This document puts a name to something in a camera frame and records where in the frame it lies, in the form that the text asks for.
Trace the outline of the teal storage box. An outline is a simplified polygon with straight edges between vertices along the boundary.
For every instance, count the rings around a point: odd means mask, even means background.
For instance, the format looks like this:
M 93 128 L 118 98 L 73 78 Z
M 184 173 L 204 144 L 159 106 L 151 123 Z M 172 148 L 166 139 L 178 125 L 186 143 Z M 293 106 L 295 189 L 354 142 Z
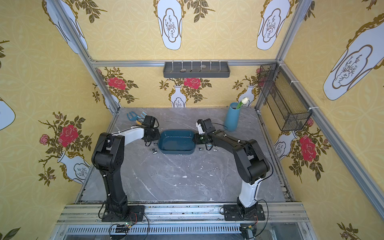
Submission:
M 166 130 L 161 133 L 158 148 L 163 154 L 190 155 L 196 147 L 194 137 L 190 130 Z

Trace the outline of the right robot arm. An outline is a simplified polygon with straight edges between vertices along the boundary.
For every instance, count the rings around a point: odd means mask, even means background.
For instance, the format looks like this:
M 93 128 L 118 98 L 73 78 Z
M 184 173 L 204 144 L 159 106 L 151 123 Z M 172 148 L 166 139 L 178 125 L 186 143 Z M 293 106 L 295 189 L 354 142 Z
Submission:
M 256 140 L 240 140 L 223 130 L 216 130 L 211 119 L 197 120 L 198 133 L 194 136 L 197 145 L 210 144 L 226 150 L 234 156 L 238 174 L 242 179 L 241 192 L 237 198 L 236 209 L 240 219 L 257 216 L 257 200 L 261 182 L 266 180 L 271 169 Z

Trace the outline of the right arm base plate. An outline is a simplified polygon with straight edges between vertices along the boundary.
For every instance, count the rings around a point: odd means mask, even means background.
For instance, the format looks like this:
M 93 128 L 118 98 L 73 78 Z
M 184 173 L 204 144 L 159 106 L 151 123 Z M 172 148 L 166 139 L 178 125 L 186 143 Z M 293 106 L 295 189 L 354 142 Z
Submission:
M 255 204 L 245 208 L 241 204 L 224 205 L 223 214 L 225 221 L 264 221 L 266 219 L 262 205 Z

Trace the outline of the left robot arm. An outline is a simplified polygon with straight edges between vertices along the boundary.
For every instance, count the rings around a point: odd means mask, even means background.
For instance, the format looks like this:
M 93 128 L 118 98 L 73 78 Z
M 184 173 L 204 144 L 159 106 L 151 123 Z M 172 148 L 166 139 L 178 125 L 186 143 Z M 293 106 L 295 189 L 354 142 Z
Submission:
M 125 221 L 132 213 L 143 214 L 144 207 L 128 206 L 123 189 L 121 166 L 125 157 L 125 146 L 143 140 L 152 143 L 160 139 L 159 122 L 153 116 L 145 116 L 141 125 L 115 133 L 102 133 L 92 155 L 92 163 L 103 177 L 107 198 L 104 202 L 103 222 Z

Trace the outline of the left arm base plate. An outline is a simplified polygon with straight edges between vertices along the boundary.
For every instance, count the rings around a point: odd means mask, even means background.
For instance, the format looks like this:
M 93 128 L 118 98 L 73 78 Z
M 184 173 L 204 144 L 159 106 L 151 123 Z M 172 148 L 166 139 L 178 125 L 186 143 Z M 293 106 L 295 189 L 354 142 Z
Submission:
M 133 205 L 123 207 L 121 213 L 118 210 L 106 209 L 103 216 L 102 222 L 141 222 L 145 213 L 145 206 Z

